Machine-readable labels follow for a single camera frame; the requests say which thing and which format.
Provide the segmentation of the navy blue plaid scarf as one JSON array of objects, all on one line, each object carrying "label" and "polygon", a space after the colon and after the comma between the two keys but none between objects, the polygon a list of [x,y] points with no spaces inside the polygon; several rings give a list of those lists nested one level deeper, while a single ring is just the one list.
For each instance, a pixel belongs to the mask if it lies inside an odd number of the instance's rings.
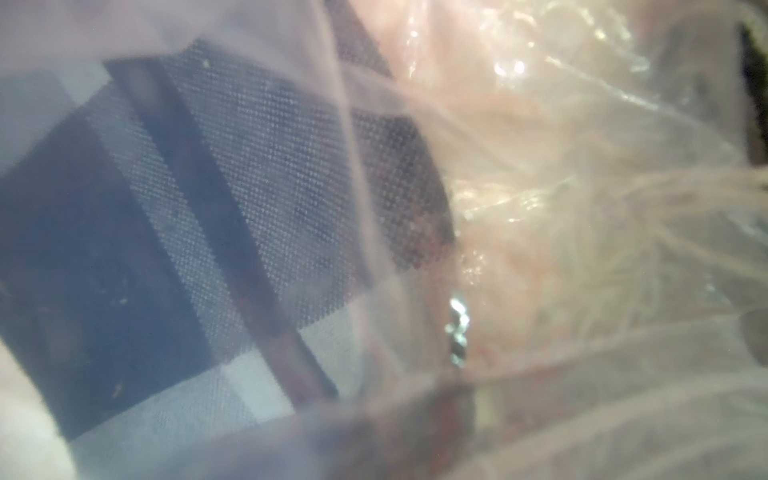
[{"label": "navy blue plaid scarf", "polygon": [[438,373],[452,243],[351,2],[2,3],[1,341],[53,426],[3,478],[318,478]]}]

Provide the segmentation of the clear plastic vacuum bag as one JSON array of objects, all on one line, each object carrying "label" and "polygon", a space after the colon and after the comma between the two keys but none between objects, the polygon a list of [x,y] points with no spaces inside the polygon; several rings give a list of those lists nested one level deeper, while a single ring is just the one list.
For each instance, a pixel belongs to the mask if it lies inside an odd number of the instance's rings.
[{"label": "clear plastic vacuum bag", "polygon": [[[315,479],[767,475],[767,5],[349,1],[447,199],[436,376]],[[1,341],[4,442],[53,432]]]}]

